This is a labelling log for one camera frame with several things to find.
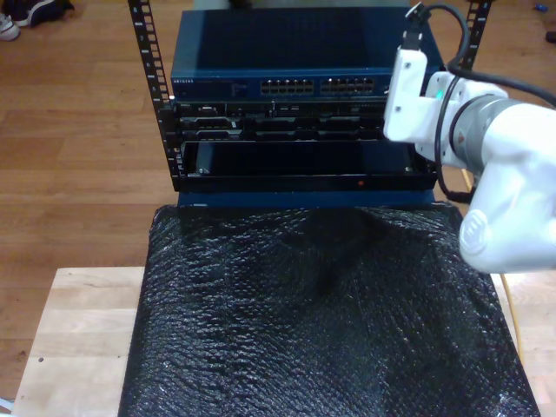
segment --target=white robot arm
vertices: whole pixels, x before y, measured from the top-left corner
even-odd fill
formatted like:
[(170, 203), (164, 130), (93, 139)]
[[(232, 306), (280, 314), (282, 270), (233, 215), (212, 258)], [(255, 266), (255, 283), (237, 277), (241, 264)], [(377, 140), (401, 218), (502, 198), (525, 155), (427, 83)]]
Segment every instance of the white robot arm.
[[(434, 161), (440, 106), (454, 75), (434, 74), (420, 96), (426, 66), (420, 50), (398, 50), (384, 134), (415, 143)], [(460, 79), (441, 127), (442, 164), (480, 176), (460, 228), (465, 261), (488, 273), (556, 268), (556, 111)]]

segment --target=metal bracket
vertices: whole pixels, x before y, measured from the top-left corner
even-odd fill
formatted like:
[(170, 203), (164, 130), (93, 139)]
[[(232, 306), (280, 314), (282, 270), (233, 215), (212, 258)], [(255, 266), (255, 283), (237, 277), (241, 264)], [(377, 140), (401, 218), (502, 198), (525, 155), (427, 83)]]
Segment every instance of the metal bracket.
[(182, 153), (176, 140), (176, 119), (172, 102), (169, 97), (166, 74), (162, 66), (162, 57), (156, 37), (155, 21), (153, 19), (149, 0), (128, 0), (131, 21), (136, 32), (137, 45), (141, 53), (142, 65), (145, 69), (150, 99), (155, 108), (158, 129), (162, 137), (164, 152), (172, 176), (174, 189), (179, 188), (179, 180), (184, 177)]
[(467, 12), (467, 25), (470, 35), (469, 49), (460, 62), (460, 66), (464, 70), (470, 70), (473, 67), (492, 5), (493, 0), (469, 1), (469, 11)]

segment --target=network switch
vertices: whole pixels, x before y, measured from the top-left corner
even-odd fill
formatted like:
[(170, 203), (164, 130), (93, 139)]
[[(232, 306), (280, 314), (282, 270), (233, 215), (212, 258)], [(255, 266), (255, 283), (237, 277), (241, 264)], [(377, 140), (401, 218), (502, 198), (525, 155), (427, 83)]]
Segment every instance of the network switch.
[[(384, 98), (404, 8), (186, 11), (175, 47), (178, 102)], [(428, 27), (427, 76), (442, 66)]]

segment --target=wooden table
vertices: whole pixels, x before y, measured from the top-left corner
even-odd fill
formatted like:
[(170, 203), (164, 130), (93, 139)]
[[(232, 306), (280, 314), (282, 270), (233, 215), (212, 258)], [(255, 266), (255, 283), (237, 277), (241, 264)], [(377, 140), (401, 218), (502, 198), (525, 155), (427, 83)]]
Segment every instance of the wooden table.
[[(13, 414), (116, 416), (143, 268), (59, 269)], [(556, 280), (508, 275), (518, 309), (527, 375), (543, 416), (556, 415)], [(513, 335), (506, 295), (493, 277)]]

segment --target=black bubble wrap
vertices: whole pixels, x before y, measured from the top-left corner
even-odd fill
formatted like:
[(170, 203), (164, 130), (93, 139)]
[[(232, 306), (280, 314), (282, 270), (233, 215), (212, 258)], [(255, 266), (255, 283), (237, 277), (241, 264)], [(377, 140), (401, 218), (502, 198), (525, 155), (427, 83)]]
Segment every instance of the black bubble wrap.
[(456, 208), (164, 207), (119, 415), (536, 416)]

